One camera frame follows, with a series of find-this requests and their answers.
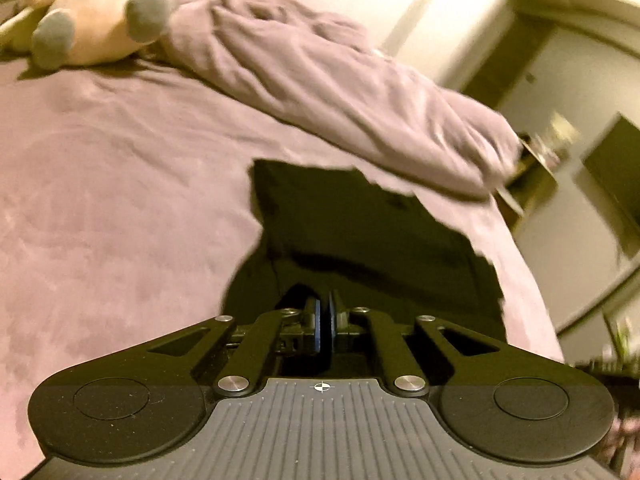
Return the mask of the small wooden side table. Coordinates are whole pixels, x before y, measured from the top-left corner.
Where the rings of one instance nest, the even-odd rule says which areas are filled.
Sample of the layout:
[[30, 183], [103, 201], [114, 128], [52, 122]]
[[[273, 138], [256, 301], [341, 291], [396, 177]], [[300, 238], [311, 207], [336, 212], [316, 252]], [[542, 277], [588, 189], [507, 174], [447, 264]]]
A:
[[558, 186], [553, 170], [530, 146], [529, 137], [520, 141], [521, 155], [514, 173], [494, 194], [500, 214], [511, 229], [546, 202]]

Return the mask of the mauve bed sheet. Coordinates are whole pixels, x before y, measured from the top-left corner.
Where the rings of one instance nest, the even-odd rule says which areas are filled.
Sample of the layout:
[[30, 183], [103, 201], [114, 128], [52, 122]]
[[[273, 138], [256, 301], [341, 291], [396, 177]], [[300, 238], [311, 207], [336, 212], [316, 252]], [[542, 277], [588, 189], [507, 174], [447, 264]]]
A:
[[495, 266], [514, 346], [563, 353], [491, 200], [442, 195], [169, 66], [29, 71], [1, 63], [1, 474], [42, 459], [27, 421], [53, 373], [218, 313], [262, 227], [255, 159], [357, 168], [415, 195]]

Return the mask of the mauve crumpled duvet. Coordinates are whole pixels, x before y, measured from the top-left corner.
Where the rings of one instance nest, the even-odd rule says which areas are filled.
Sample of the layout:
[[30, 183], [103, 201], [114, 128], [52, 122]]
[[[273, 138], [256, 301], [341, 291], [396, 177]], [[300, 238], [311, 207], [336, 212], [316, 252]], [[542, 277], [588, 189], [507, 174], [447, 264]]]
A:
[[394, 174], [469, 197], [521, 153], [499, 113], [379, 54], [303, 0], [176, 0], [158, 53], [243, 104]]

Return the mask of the items on side table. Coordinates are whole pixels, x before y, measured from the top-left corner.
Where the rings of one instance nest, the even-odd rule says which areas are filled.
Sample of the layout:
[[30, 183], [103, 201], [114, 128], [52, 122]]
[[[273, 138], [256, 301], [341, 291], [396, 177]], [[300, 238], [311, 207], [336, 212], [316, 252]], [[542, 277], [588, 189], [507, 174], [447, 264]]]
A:
[[541, 163], [552, 170], [579, 138], [579, 130], [562, 114], [553, 112], [548, 126], [533, 135], [532, 150]]

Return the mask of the pink plush toy grey feet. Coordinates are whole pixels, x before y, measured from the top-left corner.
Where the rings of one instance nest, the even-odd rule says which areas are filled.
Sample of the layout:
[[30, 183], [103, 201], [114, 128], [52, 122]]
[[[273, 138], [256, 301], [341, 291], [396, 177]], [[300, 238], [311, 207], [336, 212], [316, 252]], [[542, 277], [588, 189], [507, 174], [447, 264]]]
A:
[[17, 0], [1, 47], [49, 72], [111, 63], [160, 38], [174, 10], [174, 0]]

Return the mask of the black garment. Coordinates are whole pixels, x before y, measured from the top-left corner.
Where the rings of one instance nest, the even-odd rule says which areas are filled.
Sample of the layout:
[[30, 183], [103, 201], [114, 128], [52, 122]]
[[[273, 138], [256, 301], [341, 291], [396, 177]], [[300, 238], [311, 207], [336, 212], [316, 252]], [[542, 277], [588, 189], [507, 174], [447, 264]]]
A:
[[259, 243], [236, 271], [224, 313], [241, 324], [287, 292], [337, 292], [347, 307], [387, 313], [398, 324], [444, 318], [506, 340], [497, 272], [462, 233], [414, 195], [370, 182], [358, 170], [257, 159]]

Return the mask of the dark wall television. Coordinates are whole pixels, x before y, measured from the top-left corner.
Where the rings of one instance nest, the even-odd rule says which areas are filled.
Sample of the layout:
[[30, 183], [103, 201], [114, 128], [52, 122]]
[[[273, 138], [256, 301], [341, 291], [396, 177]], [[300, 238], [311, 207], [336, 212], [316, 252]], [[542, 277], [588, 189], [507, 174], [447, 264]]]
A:
[[617, 113], [582, 158], [582, 166], [624, 228], [639, 237], [639, 127]]

